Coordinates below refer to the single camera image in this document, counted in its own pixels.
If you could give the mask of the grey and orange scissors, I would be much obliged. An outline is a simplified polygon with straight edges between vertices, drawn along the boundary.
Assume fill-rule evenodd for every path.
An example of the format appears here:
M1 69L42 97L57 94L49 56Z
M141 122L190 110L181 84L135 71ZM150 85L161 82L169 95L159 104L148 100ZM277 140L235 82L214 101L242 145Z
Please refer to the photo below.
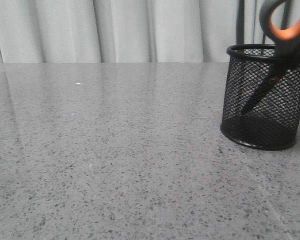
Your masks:
M274 57L286 60L300 60L300 17L293 26L279 29L272 22L272 15L283 0L265 1L259 13L261 29L274 43ZM275 87L285 75L290 65L288 63L275 63L269 69L267 76L250 96L241 109L241 114L248 114L257 104Z

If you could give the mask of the black mesh metal bucket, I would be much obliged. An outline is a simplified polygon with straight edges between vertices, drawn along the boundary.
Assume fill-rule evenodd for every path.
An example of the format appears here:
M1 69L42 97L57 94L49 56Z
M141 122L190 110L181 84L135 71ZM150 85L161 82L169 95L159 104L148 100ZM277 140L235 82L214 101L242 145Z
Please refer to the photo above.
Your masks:
M294 146L300 122L300 57L276 57L271 44L232 45L226 52L223 135L253 149Z

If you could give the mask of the light grey curtain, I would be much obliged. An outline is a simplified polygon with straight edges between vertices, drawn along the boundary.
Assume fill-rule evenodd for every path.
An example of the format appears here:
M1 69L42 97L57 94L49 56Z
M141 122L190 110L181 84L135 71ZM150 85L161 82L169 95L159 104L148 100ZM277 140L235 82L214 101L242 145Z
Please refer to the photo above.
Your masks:
M0 0L0 63L225 62L260 0Z

